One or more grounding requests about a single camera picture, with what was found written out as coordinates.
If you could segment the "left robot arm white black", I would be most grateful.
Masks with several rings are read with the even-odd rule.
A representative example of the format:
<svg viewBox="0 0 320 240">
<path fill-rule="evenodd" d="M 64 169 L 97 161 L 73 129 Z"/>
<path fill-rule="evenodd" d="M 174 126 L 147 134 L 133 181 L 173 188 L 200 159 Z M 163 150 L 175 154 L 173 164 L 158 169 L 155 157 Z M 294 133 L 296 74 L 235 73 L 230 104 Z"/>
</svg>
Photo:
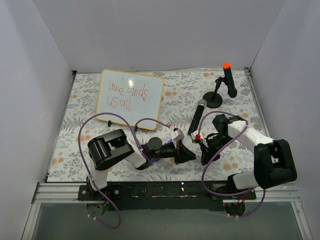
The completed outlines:
<svg viewBox="0 0 320 240">
<path fill-rule="evenodd" d="M 107 193 L 108 169 L 123 160 L 137 170 L 144 170 L 159 159 L 173 158 L 176 164 L 195 160 L 196 155 L 183 144 L 183 138 L 182 131 L 175 128 L 168 143 L 163 144 L 160 138 L 152 137 L 141 146 L 142 150 L 129 143 L 122 129 L 91 139 L 87 144 L 91 159 L 87 177 L 89 194 L 95 200 L 103 199 Z"/>
</svg>

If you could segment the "yellow framed whiteboard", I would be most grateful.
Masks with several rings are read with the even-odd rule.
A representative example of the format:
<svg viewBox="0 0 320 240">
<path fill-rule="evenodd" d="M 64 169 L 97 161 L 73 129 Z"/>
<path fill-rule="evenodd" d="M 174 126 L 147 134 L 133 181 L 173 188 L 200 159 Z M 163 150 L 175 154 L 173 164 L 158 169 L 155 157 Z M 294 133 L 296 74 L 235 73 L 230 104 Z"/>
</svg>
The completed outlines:
<svg viewBox="0 0 320 240">
<path fill-rule="evenodd" d="M 132 127 L 144 118 L 159 119 L 165 80 L 146 73 L 104 69 L 100 76 L 96 113 L 100 121 Z"/>
</svg>

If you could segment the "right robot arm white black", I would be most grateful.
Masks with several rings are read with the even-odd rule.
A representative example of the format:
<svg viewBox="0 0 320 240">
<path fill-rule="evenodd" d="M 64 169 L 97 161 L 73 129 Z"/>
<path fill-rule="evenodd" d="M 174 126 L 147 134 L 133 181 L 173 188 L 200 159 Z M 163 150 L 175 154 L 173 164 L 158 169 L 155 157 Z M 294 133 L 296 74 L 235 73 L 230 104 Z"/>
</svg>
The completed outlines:
<svg viewBox="0 0 320 240">
<path fill-rule="evenodd" d="M 246 119 L 223 111 L 215 111 L 212 123 L 216 133 L 203 137 L 198 129 L 193 140 L 200 145 L 201 163 L 207 169 L 220 153 L 234 141 L 238 141 L 253 153 L 253 169 L 228 176 L 226 193 L 205 190 L 219 197 L 237 199 L 260 187 L 263 190 L 297 180 L 297 170 L 289 143 L 261 134 Z"/>
</svg>

